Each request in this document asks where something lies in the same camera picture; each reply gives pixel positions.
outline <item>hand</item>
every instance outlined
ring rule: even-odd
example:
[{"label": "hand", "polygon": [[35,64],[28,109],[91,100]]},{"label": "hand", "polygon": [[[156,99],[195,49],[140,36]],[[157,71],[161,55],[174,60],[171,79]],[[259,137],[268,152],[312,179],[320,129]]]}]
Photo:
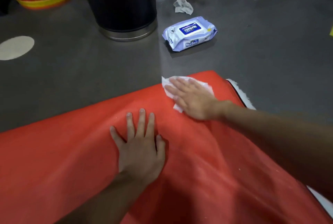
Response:
[{"label": "hand", "polygon": [[217,119],[219,114],[216,110],[220,102],[202,85],[193,79],[177,78],[170,79],[170,82],[176,88],[167,85],[166,90],[174,95],[174,101],[188,116],[197,120]]},{"label": "hand", "polygon": [[119,172],[125,173],[132,179],[145,186],[157,179],[165,162],[165,142],[161,136],[154,141],[155,115],[149,115],[146,135],[144,125],[146,112],[140,109],[138,129],[135,134],[133,117],[127,116],[127,143],[117,134],[114,127],[110,128],[111,136],[119,150]]}]

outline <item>person's right arm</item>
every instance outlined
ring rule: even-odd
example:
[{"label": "person's right arm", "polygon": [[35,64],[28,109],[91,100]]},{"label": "person's right arm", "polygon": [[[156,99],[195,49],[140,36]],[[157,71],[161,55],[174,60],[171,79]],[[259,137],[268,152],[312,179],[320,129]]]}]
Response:
[{"label": "person's right arm", "polygon": [[175,102],[198,120],[239,131],[302,183],[333,201],[333,128],[280,118],[218,101],[195,81],[171,80]]}]

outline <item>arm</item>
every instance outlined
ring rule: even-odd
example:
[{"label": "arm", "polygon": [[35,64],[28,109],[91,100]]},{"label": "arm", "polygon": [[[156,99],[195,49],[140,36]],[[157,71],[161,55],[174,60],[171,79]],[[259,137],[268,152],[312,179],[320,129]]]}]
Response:
[{"label": "arm", "polygon": [[119,174],[100,194],[74,210],[57,224],[117,224],[144,189],[157,179],[165,161],[165,143],[160,136],[154,142],[154,114],[150,114],[144,136],[145,111],[140,110],[135,135],[132,114],[127,115],[127,138],[125,143],[114,127],[110,128],[119,149]]},{"label": "arm", "polygon": [[172,80],[167,90],[191,117],[220,120],[248,137],[302,183],[333,201],[333,129],[283,119],[218,101],[195,81]]}]

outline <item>metallic rim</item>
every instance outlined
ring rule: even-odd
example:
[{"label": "metallic rim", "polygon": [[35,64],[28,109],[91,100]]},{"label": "metallic rim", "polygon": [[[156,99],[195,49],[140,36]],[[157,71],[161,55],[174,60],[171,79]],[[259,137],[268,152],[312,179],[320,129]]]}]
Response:
[{"label": "metallic rim", "polygon": [[100,28],[100,32],[114,41],[119,42],[131,42],[140,40],[148,35],[150,35],[157,27],[157,18],[148,26],[141,28],[140,30],[136,30],[133,32],[112,32],[106,30],[104,28]]}]

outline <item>blue label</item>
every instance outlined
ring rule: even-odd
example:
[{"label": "blue label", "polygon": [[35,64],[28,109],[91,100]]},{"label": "blue label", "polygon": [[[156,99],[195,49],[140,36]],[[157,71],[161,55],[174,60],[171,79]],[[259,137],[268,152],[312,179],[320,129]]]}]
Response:
[{"label": "blue label", "polygon": [[192,24],[189,24],[185,27],[179,28],[179,30],[185,35],[190,34],[190,33],[194,32],[196,30],[200,30],[200,29],[201,29],[201,27],[195,22],[192,23]]},{"label": "blue label", "polygon": [[189,46],[193,46],[193,45],[197,45],[199,43],[199,39],[190,41],[189,43],[186,42],[185,46],[189,47]]}]

